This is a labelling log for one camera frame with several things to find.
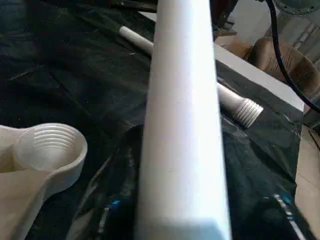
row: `white rod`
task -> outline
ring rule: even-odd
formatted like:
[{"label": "white rod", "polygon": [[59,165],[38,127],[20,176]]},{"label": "white rod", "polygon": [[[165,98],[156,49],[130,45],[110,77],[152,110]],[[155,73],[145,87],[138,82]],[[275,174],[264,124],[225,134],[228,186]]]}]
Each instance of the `white rod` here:
[{"label": "white rod", "polygon": [[209,0],[160,0],[139,176],[137,240],[229,240]]},{"label": "white rod", "polygon": [[[119,35],[152,56],[154,44],[126,26],[122,26]],[[217,84],[221,108],[245,128],[249,128],[259,117],[263,108],[254,101],[243,98],[221,84]]]},{"label": "white rod", "polygon": [[119,29],[119,35],[129,41],[130,43],[134,44],[136,47],[144,50],[147,54],[152,56],[152,52],[154,49],[154,44],[152,41],[144,38],[143,36],[139,35],[135,31],[132,31],[130,28],[126,26],[122,26]]}]

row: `white plastic fitting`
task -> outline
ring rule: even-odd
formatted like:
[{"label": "white plastic fitting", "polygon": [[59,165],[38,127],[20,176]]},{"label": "white plastic fitting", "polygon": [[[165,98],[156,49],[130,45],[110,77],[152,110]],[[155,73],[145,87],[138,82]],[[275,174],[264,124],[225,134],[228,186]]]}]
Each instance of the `white plastic fitting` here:
[{"label": "white plastic fitting", "polygon": [[157,8],[136,240],[230,240],[209,0]]},{"label": "white plastic fitting", "polygon": [[[119,35],[152,56],[154,44],[148,39],[132,31],[126,26],[122,26],[120,28]],[[243,127],[249,128],[264,110],[263,107],[251,99],[239,96],[219,83],[217,86],[219,102],[222,109]]]},{"label": "white plastic fitting", "polygon": [[219,102],[234,120],[249,128],[264,110],[249,98],[243,98],[222,84],[218,85]]},{"label": "white plastic fitting", "polygon": [[87,150],[65,124],[0,125],[0,239],[25,239],[46,199],[77,181]]}]

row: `plastic sheeting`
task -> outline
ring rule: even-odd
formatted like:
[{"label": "plastic sheeting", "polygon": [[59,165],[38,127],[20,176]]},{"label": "plastic sheeting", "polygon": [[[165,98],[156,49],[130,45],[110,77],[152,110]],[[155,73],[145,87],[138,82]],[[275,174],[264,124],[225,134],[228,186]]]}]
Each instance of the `plastic sheeting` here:
[{"label": "plastic sheeting", "polygon": [[[144,121],[150,59],[117,37],[116,26],[104,16],[150,40],[154,23],[137,12],[66,5],[0,3],[0,124],[23,128],[65,123],[79,129],[88,142],[79,180],[46,201],[26,239],[61,240],[67,232],[69,239],[130,239],[141,127],[122,140],[119,136]],[[100,21],[109,30],[102,33],[100,26],[79,16]],[[281,231],[284,216],[276,214],[273,195],[286,199],[295,211],[303,115],[222,64],[217,70],[223,84],[264,107],[246,130],[221,115],[233,236],[263,239],[270,237],[270,228],[289,236]],[[295,216],[308,234],[301,215]]]}]

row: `metal pipe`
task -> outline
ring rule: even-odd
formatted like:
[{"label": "metal pipe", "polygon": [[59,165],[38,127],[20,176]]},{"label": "metal pipe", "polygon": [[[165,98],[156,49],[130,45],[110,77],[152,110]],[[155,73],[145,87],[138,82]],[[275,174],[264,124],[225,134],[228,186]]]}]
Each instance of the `metal pipe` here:
[{"label": "metal pipe", "polygon": [[230,240],[209,0],[160,0],[135,239]]},{"label": "metal pipe", "polygon": [[[126,26],[122,26],[118,34],[128,42],[135,45],[137,48],[152,56],[154,49],[153,42],[132,31]],[[254,101],[239,96],[235,92],[229,90],[219,83],[218,96],[221,108],[231,118],[233,118],[245,128],[249,128],[259,117],[260,113],[264,110],[263,107],[261,107]]]}]

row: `black tarp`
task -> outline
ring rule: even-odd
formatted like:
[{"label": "black tarp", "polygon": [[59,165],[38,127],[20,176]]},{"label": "black tarp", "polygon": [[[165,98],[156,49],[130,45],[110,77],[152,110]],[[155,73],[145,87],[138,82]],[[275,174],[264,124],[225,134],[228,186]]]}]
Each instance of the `black tarp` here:
[{"label": "black tarp", "polygon": [[[144,121],[150,58],[117,37],[113,26],[102,33],[78,18],[83,15],[100,22],[108,16],[152,40],[154,23],[138,12],[0,1],[0,124],[64,123],[88,142],[79,180],[44,203],[28,240],[64,239],[90,179],[115,154],[120,136]],[[279,193],[293,205],[303,114],[223,64],[217,70],[223,84],[264,107],[246,130],[221,115],[232,232],[243,236],[261,198]],[[116,191],[128,172],[114,171],[101,184],[115,183]]]}]

